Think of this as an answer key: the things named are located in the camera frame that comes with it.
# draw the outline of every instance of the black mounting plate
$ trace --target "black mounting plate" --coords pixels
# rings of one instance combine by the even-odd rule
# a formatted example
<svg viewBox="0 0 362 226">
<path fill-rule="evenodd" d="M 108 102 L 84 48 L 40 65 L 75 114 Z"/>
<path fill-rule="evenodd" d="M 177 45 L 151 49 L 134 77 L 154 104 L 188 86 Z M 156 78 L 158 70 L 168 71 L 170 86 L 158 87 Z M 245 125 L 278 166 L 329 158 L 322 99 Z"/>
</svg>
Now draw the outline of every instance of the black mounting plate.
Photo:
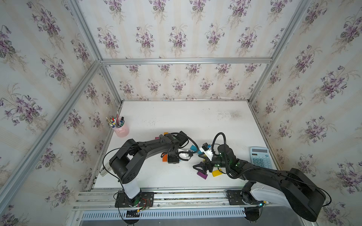
<svg viewBox="0 0 362 226">
<path fill-rule="evenodd" d="M 141 192 L 141 199 L 140 199 L 140 203 L 137 205 L 137 207 L 144 207 L 144 205 L 146 204 L 146 206 L 152 207 L 153 206 L 153 196 L 155 195 L 154 192 Z M 123 207 L 130 207 L 132 206 L 131 203 L 128 201 L 128 199 L 126 198 L 126 195 L 124 192 L 119 192 L 117 195 L 117 200 L 115 202 L 114 205 L 116 208 L 123 208 Z"/>
<path fill-rule="evenodd" d="M 229 200 L 229 205 L 245 205 L 243 202 L 243 197 L 241 196 L 241 190 L 227 190 L 227 198 Z"/>
</svg>

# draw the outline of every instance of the wooden block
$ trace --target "wooden block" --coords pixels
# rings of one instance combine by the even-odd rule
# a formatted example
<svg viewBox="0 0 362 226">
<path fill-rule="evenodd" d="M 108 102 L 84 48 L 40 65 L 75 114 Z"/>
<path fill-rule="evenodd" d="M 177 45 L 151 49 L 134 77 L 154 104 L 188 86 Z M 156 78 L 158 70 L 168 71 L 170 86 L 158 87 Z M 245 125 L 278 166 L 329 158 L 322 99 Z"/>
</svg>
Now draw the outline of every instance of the wooden block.
<svg viewBox="0 0 362 226">
<path fill-rule="evenodd" d="M 219 176 L 219 175 L 221 175 L 221 174 L 223 174 L 223 173 L 220 172 L 219 170 L 214 170 L 214 171 L 212 172 L 212 175 L 213 175 L 214 177 Z"/>
<path fill-rule="evenodd" d="M 162 157 L 162 162 L 167 162 L 167 154 Z"/>
</svg>

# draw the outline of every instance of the purple flower pattern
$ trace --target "purple flower pattern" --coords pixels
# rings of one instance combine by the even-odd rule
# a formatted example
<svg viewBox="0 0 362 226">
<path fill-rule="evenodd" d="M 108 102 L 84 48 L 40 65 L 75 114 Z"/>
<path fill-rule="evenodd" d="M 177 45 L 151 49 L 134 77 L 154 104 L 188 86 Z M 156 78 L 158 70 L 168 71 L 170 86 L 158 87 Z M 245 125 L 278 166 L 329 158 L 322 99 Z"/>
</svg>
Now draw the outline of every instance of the purple flower pattern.
<svg viewBox="0 0 362 226">
<path fill-rule="evenodd" d="M 251 0 L 230 0 L 231 4 L 228 9 L 232 10 L 232 14 L 229 16 L 227 23 L 230 24 L 230 29 L 237 28 L 239 23 L 242 22 L 242 17 L 247 15 L 247 10 L 251 7 Z"/>
<path fill-rule="evenodd" d="M 310 121 L 307 121 L 307 129 L 302 128 L 299 133 L 301 135 L 298 139 L 301 139 L 302 143 L 307 143 L 310 145 L 310 141 L 316 143 L 327 136 L 328 129 L 337 131 L 332 123 L 325 123 L 325 118 L 320 116 L 318 119 L 311 118 Z"/>
<path fill-rule="evenodd" d="M 214 83 L 209 78 L 202 78 L 201 82 L 199 83 L 202 94 L 207 94 L 213 84 Z"/>
<path fill-rule="evenodd" d="M 140 67 L 140 64 L 128 64 L 126 65 L 126 68 L 128 68 L 129 73 L 131 74 L 131 76 L 134 76 L 135 78 L 137 78 L 139 76 L 138 74 L 138 67 Z"/>
<path fill-rule="evenodd" d="M 172 27 L 172 32 L 170 33 L 169 42 L 172 43 L 171 53 L 175 54 L 175 57 L 179 57 L 181 53 L 184 51 L 182 48 L 186 47 L 186 34 L 184 29 L 186 29 L 186 25 L 181 24 L 179 28 Z"/>
<path fill-rule="evenodd" d="M 314 166 L 316 161 L 313 159 L 313 154 L 308 154 L 307 156 L 300 154 L 299 160 L 300 161 L 296 163 L 296 168 L 302 173 L 311 174 L 312 177 L 315 177 L 317 168 Z"/>
<path fill-rule="evenodd" d="M 106 26 L 105 29 L 98 27 L 97 30 L 100 32 L 98 33 L 98 41 L 99 43 L 104 44 L 104 51 L 106 54 L 109 54 L 112 58 L 117 58 L 119 46 L 117 44 L 118 39 L 116 36 L 111 33 L 111 29 L 113 26 Z"/>
<path fill-rule="evenodd" d="M 109 5 L 109 10 L 112 15 L 113 20 L 118 18 L 119 24 L 125 20 L 125 16 L 122 11 L 122 2 L 125 0 L 103 0 L 103 2 Z"/>
<path fill-rule="evenodd" d="M 209 50 L 210 53 L 213 53 L 215 50 L 218 49 L 218 44 L 221 37 L 225 36 L 223 28 L 224 27 L 219 27 L 217 23 L 215 23 L 215 25 L 211 23 L 209 31 L 205 33 L 207 38 L 207 50 Z"/>
<path fill-rule="evenodd" d="M 272 88 L 276 82 L 280 82 L 283 74 L 280 72 L 281 68 L 277 65 L 270 73 L 268 80 L 268 89 Z"/>
<path fill-rule="evenodd" d="M 170 70 L 171 65 L 172 64 L 158 64 L 157 65 L 160 68 L 161 75 L 164 76 L 165 78 L 169 76 L 169 70 Z"/>
<path fill-rule="evenodd" d="M 13 207 L 13 205 L 9 205 L 8 210 L 10 211 Z M 7 212 L 2 215 L 0 224 L 1 226 L 26 226 L 29 221 L 26 217 L 24 219 L 23 216 L 15 217 L 15 214 Z"/>
<path fill-rule="evenodd" d="M 1 26 L 0 30 L 0 57 L 4 59 L 3 63 L 9 63 L 11 69 L 15 70 L 16 62 L 22 67 L 23 71 L 26 71 L 26 62 L 24 61 L 25 56 L 20 56 L 20 50 L 16 50 L 13 47 L 13 43 L 9 40 L 11 31 L 5 25 Z"/>
<path fill-rule="evenodd" d="M 223 93 L 213 93 L 213 94 L 211 94 L 210 99 L 221 99 L 222 94 Z"/>
<path fill-rule="evenodd" d="M 140 43 L 141 46 L 139 48 L 140 53 L 143 53 L 145 57 L 150 57 L 152 49 L 154 47 L 153 42 L 155 39 L 153 38 L 153 35 L 150 33 L 150 28 L 152 26 L 145 26 L 144 29 L 141 27 L 137 27 L 136 33 L 136 42 Z"/>
<path fill-rule="evenodd" d="M 285 111 L 293 110 L 293 107 L 296 105 L 302 105 L 302 100 L 305 99 L 302 96 L 302 89 L 297 86 L 294 90 L 289 90 L 288 99 L 285 100 Z"/>
<path fill-rule="evenodd" d="M 263 127 L 265 134 L 270 137 L 272 135 L 272 129 L 271 129 L 270 122 L 263 123 L 262 127 Z"/>
<path fill-rule="evenodd" d="M 186 83 L 184 80 L 181 80 L 179 78 L 174 78 L 173 83 L 171 83 L 175 94 L 178 94 L 179 96 L 183 93 L 183 87 L 186 86 Z"/>
<path fill-rule="evenodd" d="M 317 86 L 312 93 L 314 93 L 312 100 L 315 103 L 324 102 L 326 98 L 333 99 L 336 94 L 343 94 L 343 90 L 347 88 L 347 81 L 350 76 L 353 78 L 361 77 L 357 71 L 345 71 L 345 67 L 339 66 L 336 71 L 328 72 L 326 76 L 322 77 L 322 86 Z"/>
<path fill-rule="evenodd" d="M 285 7 L 288 2 L 292 2 L 292 0 L 271 0 L 270 5 L 271 9 L 268 12 L 268 20 L 271 19 L 270 24 L 276 22 L 280 15 L 282 14 L 282 9 Z"/>
<path fill-rule="evenodd" d="M 361 10 L 362 7 L 359 8 L 355 15 L 346 18 L 347 21 L 343 25 L 345 31 L 339 37 L 336 37 L 336 42 L 332 45 L 336 49 L 333 53 L 340 54 L 342 51 L 347 51 L 347 45 L 352 46 L 352 41 L 359 37 L 360 32 L 362 32 Z"/>
<path fill-rule="evenodd" d="M 73 52 L 75 53 L 77 59 L 82 59 L 82 64 L 84 69 L 88 70 L 91 66 L 90 55 L 87 51 L 87 47 L 79 39 L 80 34 L 75 35 L 75 39 L 72 39 L 70 42 L 73 45 Z"/>
<path fill-rule="evenodd" d="M 248 91 L 248 95 L 251 95 L 251 93 L 253 92 L 255 84 L 256 84 L 256 81 L 254 81 L 254 83 L 252 83 L 252 84 L 249 86 L 249 88 L 248 88 L 248 90 L 249 90 L 249 91 Z"/>
<path fill-rule="evenodd" d="M 266 102 L 263 117 L 268 117 L 268 115 L 270 113 L 275 113 L 276 108 L 277 108 L 277 106 L 275 105 L 274 97 L 272 97 L 270 100 L 267 100 L 267 102 Z"/>
<path fill-rule="evenodd" d="M 245 33 L 240 35 L 239 40 L 237 41 L 240 43 L 240 46 L 236 49 L 235 53 L 239 55 L 239 57 L 245 56 L 246 53 L 250 52 L 250 49 L 253 47 L 256 40 L 256 30 L 261 28 L 261 26 L 256 25 L 252 29 L 250 27 L 245 28 Z"/>
<path fill-rule="evenodd" d="M 147 87 L 150 89 L 152 95 L 157 96 L 159 93 L 159 87 L 161 86 L 159 81 L 155 81 L 153 78 L 147 80 Z"/>
<path fill-rule="evenodd" d="M 152 13 L 155 15 L 155 19 L 159 19 L 160 23 L 162 21 L 165 21 L 165 6 L 166 6 L 166 2 L 169 0 L 148 0 L 150 4 L 153 5 L 153 11 Z"/>
<path fill-rule="evenodd" d="M 78 136 L 78 133 L 83 134 L 84 130 L 84 121 L 81 120 L 82 117 L 78 114 L 78 111 L 73 109 L 73 111 L 69 112 L 68 118 L 63 124 L 67 127 L 67 130 L 73 128 L 73 132 Z"/>
<path fill-rule="evenodd" d="M 175 98 L 173 96 L 171 96 L 171 95 L 168 95 L 167 93 L 166 94 L 164 93 L 162 95 L 161 100 L 163 100 L 163 101 L 173 101 L 173 100 L 175 100 Z"/>
<path fill-rule="evenodd" d="M 273 40 L 270 42 L 271 44 L 273 44 L 273 46 L 271 48 L 269 48 L 268 50 L 268 54 L 271 56 L 274 52 L 274 49 L 277 47 L 278 43 L 279 43 L 279 39 L 282 37 L 284 28 L 280 29 L 280 32 L 278 34 L 276 34 L 273 37 Z"/>
<path fill-rule="evenodd" d="M 186 100 L 197 100 L 196 93 L 188 94 L 187 97 L 186 97 Z"/>
<path fill-rule="evenodd" d="M 73 189 L 68 188 L 67 182 L 67 180 L 58 181 L 56 188 L 50 190 L 50 195 L 44 199 L 51 204 L 51 210 L 58 207 L 59 204 L 63 204 L 63 206 L 69 205 L 70 198 L 74 197 L 75 192 Z"/>
<path fill-rule="evenodd" d="M 79 142 L 76 147 L 72 148 L 73 150 L 69 153 L 73 156 L 74 162 L 82 161 L 83 163 L 87 163 L 87 161 L 91 158 L 85 149 L 85 142 Z"/>
<path fill-rule="evenodd" d="M 130 81 L 120 81 L 119 83 L 119 90 L 123 91 L 128 99 L 131 99 L 134 91 L 132 85 L 130 84 Z"/>
<path fill-rule="evenodd" d="M 53 153 L 51 146 L 53 146 L 53 143 L 49 144 L 49 147 L 47 147 L 45 153 L 40 157 L 40 160 L 38 161 L 38 164 L 35 167 L 35 169 L 37 170 L 42 169 L 44 166 L 45 168 L 48 168 L 47 171 L 49 170 L 55 171 L 56 165 L 59 165 L 60 167 L 62 166 L 61 157 Z"/>
<path fill-rule="evenodd" d="M 29 95 L 21 95 L 15 91 L 20 89 L 15 83 L 11 88 L 8 85 L 8 96 L 0 98 L 0 107 L 4 107 L 5 117 L 11 119 L 14 126 L 20 124 L 21 121 L 27 123 L 26 129 L 32 134 L 36 134 L 37 130 L 43 131 L 48 125 L 46 117 L 48 114 L 41 114 L 43 108 L 37 105 L 37 99 L 31 98 Z"/>
<path fill-rule="evenodd" d="M 349 194 L 362 192 L 362 162 L 354 164 L 348 161 L 337 163 L 340 172 L 335 170 L 327 171 L 330 175 L 326 179 L 333 189 L 338 189 L 342 194 L 348 191 Z"/>
<path fill-rule="evenodd" d="M 283 137 L 292 137 L 292 133 L 294 131 L 291 129 L 292 123 L 287 119 L 286 121 L 281 121 L 279 125 L 279 129 L 276 132 L 276 139 L 281 140 Z"/>
<path fill-rule="evenodd" d="M 246 69 L 244 71 L 244 74 L 246 75 L 246 78 L 249 78 L 254 73 L 254 70 L 260 66 L 261 64 L 245 64 Z"/>
<path fill-rule="evenodd" d="M 322 52 L 319 47 L 312 49 L 312 46 L 308 45 L 307 49 L 300 52 L 300 54 L 295 58 L 297 63 L 290 68 L 291 73 L 289 77 L 292 79 L 295 79 L 296 77 L 300 78 L 299 73 L 305 73 L 306 70 L 312 66 L 314 56 L 319 52 Z"/>
<path fill-rule="evenodd" d="M 205 3 L 210 0 L 189 0 L 192 5 L 191 16 L 193 20 L 196 20 L 196 23 L 202 20 L 204 17 L 203 8 L 205 7 Z"/>
<path fill-rule="evenodd" d="M 88 186 L 88 183 L 92 178 L 92 168 L 89 168 L 85 171 L 83 175 L 80 176 L 78 182 L 82 185 L 82 189 L 85 190 Z"/>
<path fill-rule="evenodd" d="M 37 23 L 38 30 L 40 32 L 47 32 L 48 41 L 51 43 L 53 48 L 58 47 L 60 51 L 62 48 L 64 49 L 64 37 L 60 36 L 60 28 L 55 23 L 56 18 L 51 14 L 51 12 L 45 9 L 45 7 L 38 2 L 33 4 L 29 1 L 27 5 L 33 11 L 32 18 L 34 22 Z"/>
<path fill-rule="evenodd" d="M 104 145 L 104 140 L 98 140 L 98 144 L 94 146 L 94 149 L 97 151 L 97 154 L 101 154 L 102 148 Z"/>
<path fill-rule="evenodd" d="M 90 101 L 93 105 L 98 105 L 98 95 L 97 90 L 94 87 L 93 83 L 88 84 L 87 88 L 84 91 L 84 95 L 87 99 L 90 98 Z"/>
<path fill-rule="evenodd" d="M 229 70 L 231 69 L 231 64 L 217 64 L 216 70 L 218 72 L 215 73 L 215 78 L 218 80 L 222 80 L 224 77 L 227 76 L 227 73 L 229 73 Z"/>
<path fill-rule="evenodd" d="M 71 88 L 70 85 L 72 82 L 70 81 L 69 76 L 64 72 L 64 62 L 62 59 L 58 59 L 57 57 L 51 58 L 50 56 L 46 55 L 44 59 L 40 58 L 40 60 L 46 67 L 45 75 L 51 78 L 56 78 L 59 82 L 59 85 L 63 86 L 63 88 Z"/>
<path fill-rule="evenodd" d="M 338 226 L 352 226 L 351 222 L 349 221 L 350 213 L 344 209 L 345 205 L 346 204 L 344 202 L 331 202 L 330 205 L 322 207 L 323 212 L 320 213 L 321 220 L 324 222 L 333 223 Z"/>
<path fill-rule="evenodd" d="M 94 112 L 93 114 L 90 114 L 90 117 L 88 117 L 90 121 L 91 127 L 96 127 L 98 130 L 103 130 L 103 123 L 101 119 L 99 118 L 99 112 Z"/>
<path fill-rule="evenodd" d="M 112 99 L 110 97 L 110 92 L 109 91 L 103 92 L 102 93 L 102 98 L 103 98 L 103 103 L 113 107 L 113 101 L 112 101 Z"/>
<path fill-rule="evenodd" d="M 241 95 L 240 93 L 235 93 L 235 96 L 233 96 L 232 100 L 245 100 L 245 96 Z"/>
<path fill-rule="evenodd" d="M 141 95 L 141 94 L 137 94 L 136 95 L 136 100 L 137 101 L 148 101 L 148 98 L 146 96 Z"/>
<path fill-rule="evenodd" d="M 313 1 L 307 9 L 307 16 L 302 22 L 300 29 L 303 31 L 300 33 L 306 33 L 310 31 L 310 26 L 320 15 L 324 15 L 327 12 L 328 0 Z"/>
<path fill-rule="evenodd" d="M 229 95 L 234 91 L 235 87 L 239 85 L 239 81 L 235 80 L 235 78 L 229 78 L 224 85 L 226 88 L 225 92 Z"/>
<path fill-rule="evenodd" d="M 277 155 L 277 160 L 281 164 L 282 168 L 285 163 L 285 161 L 289 161 L 287 155 L 284 153 L 284 150 L 281 149 L 275 149 L 275 154 Z"/>
<path fill-rule="evenodd" d="M 252 104 L 252 107 L 253 107 L 253 110 L 255 111 L 255 113 L 258 114 L 260 111 L 258 101 L 255 101 L 255 103 Z"/>
<path fill-rule="evenodd" d="M 189 72 L 186 74 L 186 78 L 191 80 L 195 80 L 198 76 L 197 74 L 200 72 L 201 64 L 186 64 L 186 68 Z"/>
</svg>

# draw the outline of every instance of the pen holder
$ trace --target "pen holder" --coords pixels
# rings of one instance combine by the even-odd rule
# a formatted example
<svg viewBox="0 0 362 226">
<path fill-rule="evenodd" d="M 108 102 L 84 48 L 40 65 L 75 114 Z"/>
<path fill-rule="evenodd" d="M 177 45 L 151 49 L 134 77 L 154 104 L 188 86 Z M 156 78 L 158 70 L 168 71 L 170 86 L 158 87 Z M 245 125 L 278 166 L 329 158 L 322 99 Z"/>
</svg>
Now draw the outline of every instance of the pen holder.
<svg viewBox="0 0 362 226">
<path fill-rule="evenodd" d="M 130 129 L 126 124 L 123 124 L 121 128 L 112 128 L 118 137 L 125 137 L 130 133 Z"/>
</svg>

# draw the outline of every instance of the calculator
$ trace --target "calculator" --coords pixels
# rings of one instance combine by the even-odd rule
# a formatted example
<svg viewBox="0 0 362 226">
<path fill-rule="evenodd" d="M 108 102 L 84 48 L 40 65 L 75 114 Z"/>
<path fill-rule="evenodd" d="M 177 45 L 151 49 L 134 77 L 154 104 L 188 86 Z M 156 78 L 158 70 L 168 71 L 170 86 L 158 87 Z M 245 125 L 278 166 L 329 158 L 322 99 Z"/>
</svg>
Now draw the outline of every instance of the calculator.
<svg viewBox="0 0 362 226">
<path fill-rule="evenodd" d="M 259 147 L 251 147 L 250 148 L 250 159 L 251 163 L 272 169 L 272 159 L 270 158 L 269 149 L 268 148 L 259 148 Z"/>
</svg>

